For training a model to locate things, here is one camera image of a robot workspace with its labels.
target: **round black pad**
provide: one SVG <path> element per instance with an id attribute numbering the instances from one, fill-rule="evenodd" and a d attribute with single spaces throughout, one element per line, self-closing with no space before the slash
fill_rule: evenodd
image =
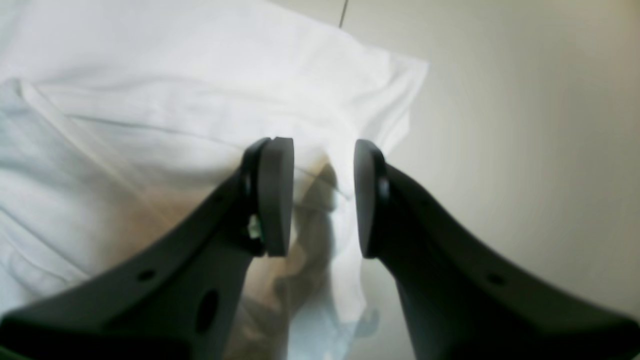
<path id="1" fill-rule="evenodd" d="M 381 216 L 389 199 L 387 163 L 375 144 L 358 140 L 353 164 L 360 251 L 365 258 L 375 258 L 381 244 L 374 226 L 383 221 Z"/>
<path id="2" fill-rule="evenodd" d="M 293 139 L 275 138 L 260 152 L 258 215 L 269 256 L 286 256 L 293 207 Z"/>

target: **white fabric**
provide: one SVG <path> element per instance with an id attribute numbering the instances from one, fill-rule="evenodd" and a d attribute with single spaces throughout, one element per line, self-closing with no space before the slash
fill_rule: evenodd
<path id="1" fill-rule="evenodd" d="M 246 146 L 292 137 L 289 256 L 252 263 L 226 357 L 343 359 L 365 306 L 353 145 L 402 139 L 426 64 L 262 1 L 0 6 L 0 313 L 131 257 Z"/>

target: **mounting hole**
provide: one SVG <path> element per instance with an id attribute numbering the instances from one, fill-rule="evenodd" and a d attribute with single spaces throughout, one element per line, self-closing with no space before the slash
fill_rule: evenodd
<path id="1" fill-rule="evenodd" d="M 507 284 L 507 280 L 498 274 L 489 274 L 486 276 L 486 279 L 488 282 L 497 286 L 504 286 Z"/>
<path id="2" fill-rule="evenodd" d="M 209 330 L 218 310 L 218 293 L 211 290 L 200 301 L 198 315 L 196 317 L 196 332 L 203 333 Z"/>
<path id="3" fill-rule="evenodd" d="M 149 270 L 145 270 L 143 272 L 141 272 L 140 274 L 138 274 L 138 281 L 140 282 L 144 282 L 147 280 L 151 280 L 153 279 L 153 277 L 156 276 L 156 271 L 153 269 L 149 269 Z"/>

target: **black plastic bracket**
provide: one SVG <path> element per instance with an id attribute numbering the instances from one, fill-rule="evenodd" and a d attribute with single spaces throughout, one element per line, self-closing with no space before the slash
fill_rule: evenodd
<path id="1" fill-rule="evenodd" d="M 254 143 L 230 178 L 141 254 L 8 313 L 0 356 L 221 359 L 251 260 L 287 254 L 293 156 L 291 139 Z"/>
<path id="2" fill-rule="evenodd" d="M 632 359 L 635 321 L 563 293 L 464 229 L 359 140 L 360 248 L 395 277 L 417 359 Z"/>

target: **white cloth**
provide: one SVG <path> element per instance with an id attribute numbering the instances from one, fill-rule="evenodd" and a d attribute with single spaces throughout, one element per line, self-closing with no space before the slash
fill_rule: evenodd
<path id="1" fill-rule="evenodd" d="M 0 314 L 133 256 L 265 136 L 294 138 L 289 256 L 226 357 L 343 359 L 365 300 L 358 138 L 390 150 L 427 66 L 263 1 L 0 0 Z"/>

